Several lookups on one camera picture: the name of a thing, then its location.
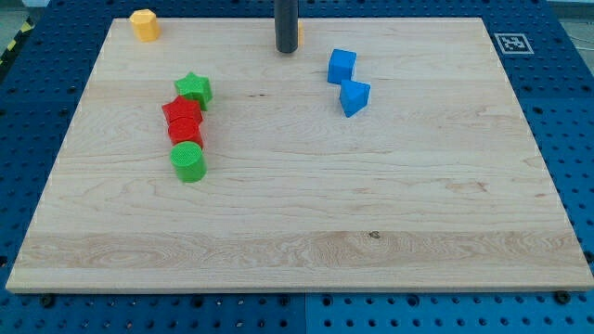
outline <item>blue pegboard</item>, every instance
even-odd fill
[[[267,0],[53,0],[0,86],[0,282],[17,256],[111,20],[271,17]],[[523,33],[533,55],[496,48],[578,239],[594,251],[594,78],[541,0],[302,0],[302,17],[480,17]],[[594,293],[14,296],[0,333],[592,332]]]

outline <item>orange hexagonal block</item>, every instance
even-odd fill
[[[130,16],[130,23],[132,23],[134,35],[141,42],[152,42],[161,34],[157,15],[150,9],[136,10]]]

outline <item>wood grain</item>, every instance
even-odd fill
[[[17,293],[590,289],[479,19],[116,19],[7,283]],[[333,47],[369,106],[342,115]],[[161,105],[211,78],[206,177],[181,184]]]

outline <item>green cylinder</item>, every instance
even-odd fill
[[[202,148],[194,142],[181,142],[174,146],[170,155],[175,174],[182,182],[200,181],[206,174],[206,161]]]

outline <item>yellow and black tape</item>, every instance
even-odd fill
[[[33,23],[30,18],[27,18],[15,37],[6,47],[6,50],[2,53],[2,56],[0,56],[0,84],[4,81],[4,78],[17,58],[17,55],[31,35],[32,30]]]

